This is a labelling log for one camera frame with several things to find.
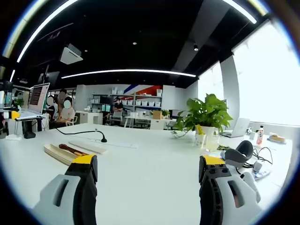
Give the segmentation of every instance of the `laptop screen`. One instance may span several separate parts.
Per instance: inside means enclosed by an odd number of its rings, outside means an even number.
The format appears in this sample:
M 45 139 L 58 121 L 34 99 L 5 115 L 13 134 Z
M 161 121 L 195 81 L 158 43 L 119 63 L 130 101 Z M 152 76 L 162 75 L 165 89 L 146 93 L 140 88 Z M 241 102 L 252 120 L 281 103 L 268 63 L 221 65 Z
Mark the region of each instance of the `laptop screen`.
M 31 92 L 28 111 L 32 113 L 42 114 L 45 98 L 50 83 L 35 85 Z

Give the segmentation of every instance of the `green leaves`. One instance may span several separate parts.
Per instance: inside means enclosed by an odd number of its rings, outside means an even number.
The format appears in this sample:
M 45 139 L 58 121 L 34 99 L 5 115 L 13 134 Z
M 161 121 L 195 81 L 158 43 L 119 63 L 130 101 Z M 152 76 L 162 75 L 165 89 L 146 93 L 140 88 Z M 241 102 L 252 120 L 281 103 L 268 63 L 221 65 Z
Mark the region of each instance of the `green leaves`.
M 183 131 L 195 128 L 195 125 L 216 127 L 219 131 L 223 131 L 223 127 L 229 126 L 231 116 L 227 113 L 227 105 L 224 101 L 217 99 L 214 94 L 206 94 L 205 102 L 198 98 L 187 101 L 189 108 L 188 115 L 182 117 L 182 112 L 178 114 L 179 118 L 174 125 L 178 130 Z

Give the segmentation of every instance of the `led light strip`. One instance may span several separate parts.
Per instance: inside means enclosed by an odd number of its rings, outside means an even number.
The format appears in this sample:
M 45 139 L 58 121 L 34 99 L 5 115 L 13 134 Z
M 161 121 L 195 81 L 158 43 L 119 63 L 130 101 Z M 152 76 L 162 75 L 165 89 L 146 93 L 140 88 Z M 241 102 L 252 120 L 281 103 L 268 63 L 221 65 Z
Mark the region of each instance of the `led light strip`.
M 240 13 L 242 13 L 245 17 L 247 17 L 252 23 L 256 23 L 256 19 L 250 15 L 249 12 L 247 12 L 246 10 L 244 10 L 240 5 L 238 5 L 236 2 L 234 2 L 233 0 L 223 0 L 224 2 L 226 2 L 227 4 L 231 5 L 232 7 L 234 7 L 236 10 L 238 10 Z
M 150 73 L 175 74 L 175 75 L 196 77 L 196 75 L 193 75 L 193 74 L 185 74 L 185 73 L 179 73 L 179 72 L 173 72 L 173 71 L 154 70 L 154 69 L 111 69 L 111 70 L 100 70 L 100 71 L 87 72 L 87 73 L 82 73 L 82 74 L 63 76 L 62 79 L 70 78 L 70 77 L 74 77 L 74 76 L 88 75 L 88 74 L 102 74 L 102 73 L 113 73 L 113 72 L 150 72 Z
M 33 40 L 36 38 L 36 36 L 39 34 L 39 32 L 54 18 L 56 17 L 59 13 L 61 13 L 64 9 L 72 5 L 73 3 L 77 2 L 78 0 L 69 0 L 62 4 L 60 7 L 58 7 L 53 13 L 51 13 L 42 23 L 39 25 L 39 27 L 36 29 L 36 31 L 31 35 L 29 40 L 27 41 L 26 45 L 24 46 L 23 50 L 21 51 L 21 54 L 19 55 L 19 58 L 17 62 L 20 62 L 23 55 L 27 51 L 28 47 L 30 44 L 33 42 Z M 13 80 L 15 71 L 12 72 L 11 77 L 10 77 L 10 82 Z

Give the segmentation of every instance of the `black ceiling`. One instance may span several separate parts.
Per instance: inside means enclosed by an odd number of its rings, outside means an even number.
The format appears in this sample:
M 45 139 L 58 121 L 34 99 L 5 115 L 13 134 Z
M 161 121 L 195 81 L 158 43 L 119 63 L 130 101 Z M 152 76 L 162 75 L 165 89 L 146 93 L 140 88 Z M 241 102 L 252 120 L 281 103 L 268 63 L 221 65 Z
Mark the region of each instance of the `black ceiling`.
M 60 71 L 64 75 L 96 70 L 143 68 L 174 70 L 179 54 L 189 39 L 189 33 L 205 0 L 79 0 L 55 17 L 35 38 L 22 58 L 13 82 L 28 80 L 27 86 L 37 83 L 39 75 L 49 64 L 49 72 Z M 21 34 L 10 59 L 16 61 L 22 48 L 37 26 L 65 1 L 50 0 L 29 21 Z M 257 20 L 252 24 L 247 18 L 230 8 L 196 56 L 183 71 L 199 75 L 209 66 L 250 34 L 266 18 L 246 1 L 238 1 Z M 25 9 L 22 4 L 16 11 Z M 2 14 L 10 21 L 8 34 L 17 21 L 17 14 Z M 47 35 L 56 29 L 56 38 Z M 0 39 L 1 45 L 6 40 Z M 82 51 L 83 61 L 65 65 L 58 61 L 62 48 L 73 44 Z M 10 78 L 7 69 L 4 79 Z M 57 88 L 75 87 L 78 84 L 153 84 L 187 87 L 197 78 L 177 77 L 153 73 L 109 73 L 60 79 Z

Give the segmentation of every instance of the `laptop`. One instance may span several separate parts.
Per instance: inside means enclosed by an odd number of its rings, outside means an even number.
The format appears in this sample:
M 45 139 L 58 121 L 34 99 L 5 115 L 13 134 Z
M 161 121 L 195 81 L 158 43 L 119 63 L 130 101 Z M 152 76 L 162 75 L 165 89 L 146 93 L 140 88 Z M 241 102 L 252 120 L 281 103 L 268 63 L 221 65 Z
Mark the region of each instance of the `laptop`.
M 250 119 L 246 118 L 238 118 L 236 120 L 236 123 L 234 125 L 233 130 L 226 130 L 224 132 L 221 132 L 220 135 L 225 137 L 241 137 L 244 136 L 246 133 L 246 130 L 248 128 L 248 125 L 250 123 Z
M 18 120 L 42 117 L 43 106 L 45 103 L 49 85 L 50 83 L 43 83 L 33 86 L 28 109 L 19 111 L 20 117 L 17 118 Z

